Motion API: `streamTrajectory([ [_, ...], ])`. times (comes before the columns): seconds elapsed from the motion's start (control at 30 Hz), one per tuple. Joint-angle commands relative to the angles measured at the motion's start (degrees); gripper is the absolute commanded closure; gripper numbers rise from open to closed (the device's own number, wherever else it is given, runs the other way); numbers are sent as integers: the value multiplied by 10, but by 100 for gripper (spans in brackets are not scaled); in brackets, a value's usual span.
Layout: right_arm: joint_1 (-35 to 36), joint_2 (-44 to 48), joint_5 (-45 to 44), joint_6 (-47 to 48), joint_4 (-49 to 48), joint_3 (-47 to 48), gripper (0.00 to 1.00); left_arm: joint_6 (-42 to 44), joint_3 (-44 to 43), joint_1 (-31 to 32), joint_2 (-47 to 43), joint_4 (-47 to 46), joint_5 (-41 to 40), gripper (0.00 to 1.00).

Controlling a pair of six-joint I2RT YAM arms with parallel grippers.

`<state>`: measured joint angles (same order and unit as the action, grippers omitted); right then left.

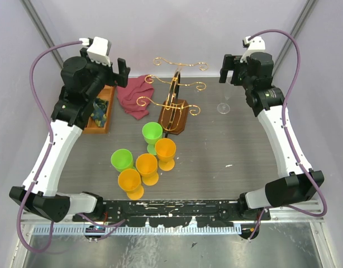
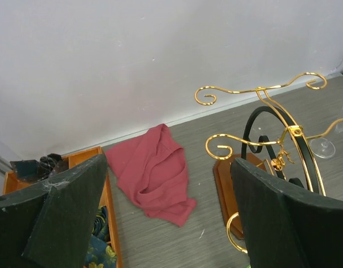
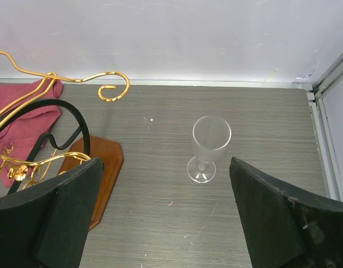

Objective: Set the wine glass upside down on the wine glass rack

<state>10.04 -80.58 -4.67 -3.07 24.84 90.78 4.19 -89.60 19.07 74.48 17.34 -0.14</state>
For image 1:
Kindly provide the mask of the clear wine glass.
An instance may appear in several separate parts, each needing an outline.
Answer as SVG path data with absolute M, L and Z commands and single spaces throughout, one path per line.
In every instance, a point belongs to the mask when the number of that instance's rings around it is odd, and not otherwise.
M 229 100 L 232 92 L 233 85 L 231 84 L 231 76 L 228 76 L 225 83 L 220 83 L 220 103 L 217 106 L 220 114 L 228 114 L 230 112 Z

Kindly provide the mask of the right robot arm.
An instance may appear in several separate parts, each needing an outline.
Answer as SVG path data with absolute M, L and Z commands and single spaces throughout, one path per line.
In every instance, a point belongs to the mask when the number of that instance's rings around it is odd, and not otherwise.
M 281 207 L 309 201 L 324 182 L 322 171 L 315 171 L 305 158 L 283 110 L 284 94 L 273 86 L 273 59 L 265 52 L 254 52 L 245 61 L 240 56 L 226 54 L 220 70 L 220 83 L 225 83 L 229 71 L 230 83 L 242 86 L 246 102 L 263 126 L 271 144 L 279 179 L 263 188 L 242 193 L 238 199 L 238 214 L 250 220 L 259 208 Z

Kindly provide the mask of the gold wire glass rack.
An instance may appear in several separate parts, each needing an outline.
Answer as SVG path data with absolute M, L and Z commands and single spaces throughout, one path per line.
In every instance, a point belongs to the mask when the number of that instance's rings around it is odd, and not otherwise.
M 146 76 L 145 82 L 152 84 L 154 80 L 157 79 L 161 83 L 169 84 L 166 100 L 163 103 L 156 103 L 150 97 L 140 96 L 137 98 L 136 104 L 139 107 L 146 107 L 148 104 L 152 103 L 161 108 L 158 123 L 162 126 L 165 137 L 167 137 L 168 135 L 178 135 L 183 132 L 188 115 L 197 116 L 201 112 L 201 109 L 197 105 L 188 104 L 186 100 L 179 98 L 180 87 L 195 86 L 199 92 L 207 88 L 204 82 L 193 82 L 189 84 L 181 83 L 182 68 L 185 66 L 198 66 L 199 70 L 206 71 L 208 70 L 208 64 L 204 62 L 197 62 L 194 64 L 172 63 L 162 57 L 155 57 L 153 59 L 153 64 L 156 66 L 161 65 L 163 62 L 177 67 L 171 81 L 167 82 L 158 78 L 156 75 L 150 74 Z

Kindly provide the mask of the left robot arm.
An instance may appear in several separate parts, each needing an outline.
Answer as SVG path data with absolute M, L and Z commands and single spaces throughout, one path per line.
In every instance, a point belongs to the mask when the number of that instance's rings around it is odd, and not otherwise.
M 85 214 L 91 221 L 104 216 L 103 198 L 97 194 L 58 193 L 66 160 L 93 112 L 93 103 L 105 86 L 126 87 L 130 67 L 119 58 L 113 72 L 107 55 L 96 55 L 87 48 L 63 63 L 59 100 L 48 119 L 49 133 L 40 155 L 22 186 L 11 188 L 9 197 L 19 207 L 18 215 L 30 212 L 54 223 L 67 215 Z

